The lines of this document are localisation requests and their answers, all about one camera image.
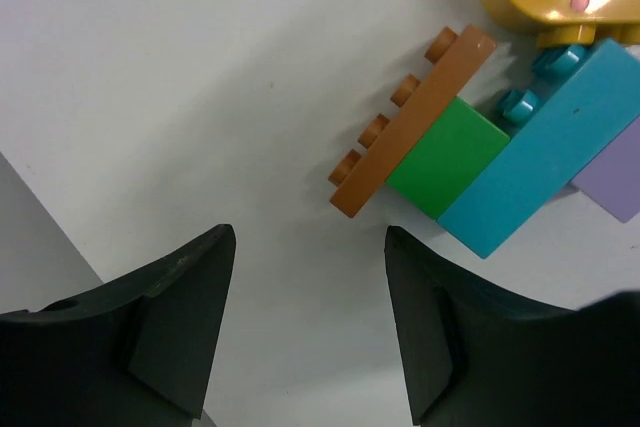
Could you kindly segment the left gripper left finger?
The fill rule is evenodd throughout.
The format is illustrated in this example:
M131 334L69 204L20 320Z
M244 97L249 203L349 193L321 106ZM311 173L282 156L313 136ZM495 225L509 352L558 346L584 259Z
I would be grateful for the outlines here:
M201 418L236 236L174 252L39 311L1 317L5 426L189 426Z

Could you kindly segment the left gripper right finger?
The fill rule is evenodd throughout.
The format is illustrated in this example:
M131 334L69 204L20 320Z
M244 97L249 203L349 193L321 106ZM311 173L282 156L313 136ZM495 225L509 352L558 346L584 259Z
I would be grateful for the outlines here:
M416 426L635 426L639 295L577 310L535 301L401 227L385 266Z

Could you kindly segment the small green lego brick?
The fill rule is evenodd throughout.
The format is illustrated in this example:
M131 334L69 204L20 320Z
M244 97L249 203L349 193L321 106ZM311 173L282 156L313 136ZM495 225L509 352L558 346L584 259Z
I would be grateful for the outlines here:
M455 98L387 179L436 220L509 143L510 137Z

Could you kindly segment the dark brown lego brick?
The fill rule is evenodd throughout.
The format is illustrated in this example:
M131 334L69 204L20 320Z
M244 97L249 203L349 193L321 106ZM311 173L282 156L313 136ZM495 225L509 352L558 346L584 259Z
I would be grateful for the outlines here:
M399 112L375 117L358 137L364 150L350 150L329 175L330 203L355 217L495 49L496 41L473 24L461 33L443 27L425 52L432 64L427 76L401 82L391 96Z

